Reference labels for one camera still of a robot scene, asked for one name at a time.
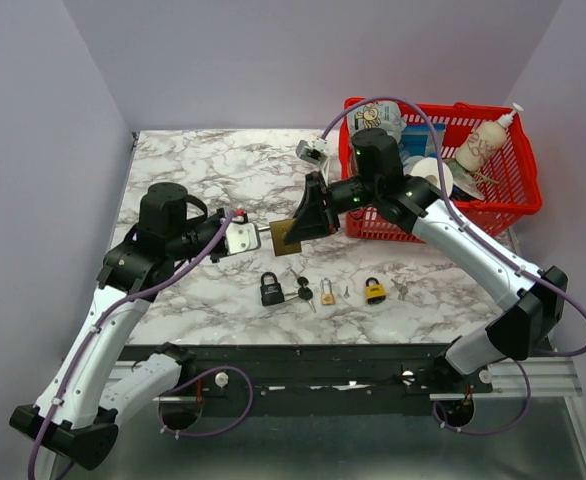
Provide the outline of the large brass padlock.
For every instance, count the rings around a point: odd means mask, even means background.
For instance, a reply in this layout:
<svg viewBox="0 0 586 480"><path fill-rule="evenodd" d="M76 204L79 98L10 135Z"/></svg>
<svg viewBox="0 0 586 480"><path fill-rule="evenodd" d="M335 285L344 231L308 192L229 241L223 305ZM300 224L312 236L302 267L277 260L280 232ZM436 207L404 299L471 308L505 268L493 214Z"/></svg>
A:
<svg viewBox="0 0 586 480"><path fill-rule="evenodd" d="M293 226L293 223L294 220L290 218L273 221L270 222L268 226L258 228L258 232L261 235L270 235L273 253L276 257L300 254L302 252L302 245L300 242L291 244L285 242L285 237Z"/></svg>

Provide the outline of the black padlock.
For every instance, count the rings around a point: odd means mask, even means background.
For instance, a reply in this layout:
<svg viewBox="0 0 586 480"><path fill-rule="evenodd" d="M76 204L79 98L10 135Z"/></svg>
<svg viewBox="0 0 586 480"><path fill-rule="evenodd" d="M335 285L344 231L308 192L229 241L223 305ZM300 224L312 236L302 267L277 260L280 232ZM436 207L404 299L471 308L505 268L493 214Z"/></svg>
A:
<svg viewBox="0 0 586 480"><path fill-rule="evenodd" d="M263 306L274 306L285 302L284 292L273 272L264 272L260 278L260 299Z"/></svg>

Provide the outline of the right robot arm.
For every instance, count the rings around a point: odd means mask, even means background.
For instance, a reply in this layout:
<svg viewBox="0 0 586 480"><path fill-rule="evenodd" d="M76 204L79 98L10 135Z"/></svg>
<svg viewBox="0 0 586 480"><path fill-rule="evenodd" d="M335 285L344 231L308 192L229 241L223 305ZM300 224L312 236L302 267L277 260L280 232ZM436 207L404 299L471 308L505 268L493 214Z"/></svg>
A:
<svg viewBox="0 0 586 480"><path fill-rule="evenodd" d="M328 184L318 173L305 178L302 201L285 244L337 232L339 215L372 206L387 222L428 243L470 275L501 308L497 319L454 341L433 367L433 379L453 392L480 367L502 358L527 359L559 321L567 286L556 267L542 270L509 251L446 204L423 177L404 172L395 139L381 128L351 139L357 173Z"/></svg>

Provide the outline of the small brass padlock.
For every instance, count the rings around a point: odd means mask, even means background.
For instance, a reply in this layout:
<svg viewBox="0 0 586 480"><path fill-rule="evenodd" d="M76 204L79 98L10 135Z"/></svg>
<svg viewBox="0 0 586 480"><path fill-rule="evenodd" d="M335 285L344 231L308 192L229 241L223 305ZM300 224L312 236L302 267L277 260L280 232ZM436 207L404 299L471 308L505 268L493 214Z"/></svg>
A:
<svg viewBox="0 0 586 480"><path fill-rule="evenodd" d="M330 306L335 304L335 296L332 289L332 282L329 278L323 278L320 282L321 304Z"/></svg>

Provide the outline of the black-headed keys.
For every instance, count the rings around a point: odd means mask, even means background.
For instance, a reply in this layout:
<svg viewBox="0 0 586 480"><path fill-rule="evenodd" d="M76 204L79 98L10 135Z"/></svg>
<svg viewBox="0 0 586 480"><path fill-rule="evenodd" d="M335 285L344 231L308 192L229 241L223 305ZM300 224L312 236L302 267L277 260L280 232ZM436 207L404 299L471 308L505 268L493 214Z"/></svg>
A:
<svg viewBox="0 0 586 480"><path fill-rule="evenodd" d="M317 312L317 309L313 301L313 291L310 288L309 280L302 275L299 275L292 268L289 268L290 273L295 277L298 285L297 290L294 293L285 293L284 298L286 300L292 300L293 298L299 298L308 303L313 313Z"/></svg>

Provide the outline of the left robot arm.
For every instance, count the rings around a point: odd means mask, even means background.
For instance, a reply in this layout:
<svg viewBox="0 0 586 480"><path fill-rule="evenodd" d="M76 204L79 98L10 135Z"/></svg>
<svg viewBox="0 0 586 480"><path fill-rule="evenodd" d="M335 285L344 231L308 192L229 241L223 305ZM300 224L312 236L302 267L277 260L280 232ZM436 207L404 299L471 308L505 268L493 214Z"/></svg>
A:
<svg viewBox="0 0 586 480"><path fill-rule="evenodd" d="M157 295L206 257L229 253L226 233L235 214L206 205L179 184L151 185L137 222L109 250L86 319L62 366L32 404L9 424L33 441L27 476L34 479L42 448L92 470L117 440L120 427L163 390L187 393L193 368L160 353L115 386L107 384L119 354Z"/></svg>

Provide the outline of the yellow padlock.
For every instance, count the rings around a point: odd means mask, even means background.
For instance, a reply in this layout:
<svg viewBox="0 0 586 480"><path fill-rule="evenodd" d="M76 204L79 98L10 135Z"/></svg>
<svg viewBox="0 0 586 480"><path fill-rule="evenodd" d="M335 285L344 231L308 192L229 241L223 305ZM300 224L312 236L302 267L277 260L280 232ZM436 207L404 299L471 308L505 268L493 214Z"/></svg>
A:
<svg viewBox="0 0 586 480"><path fill-rule="evenodd" d="M375 305L387 298L383 285L375 277L365 280L365 300L368 305Z"/></svg>

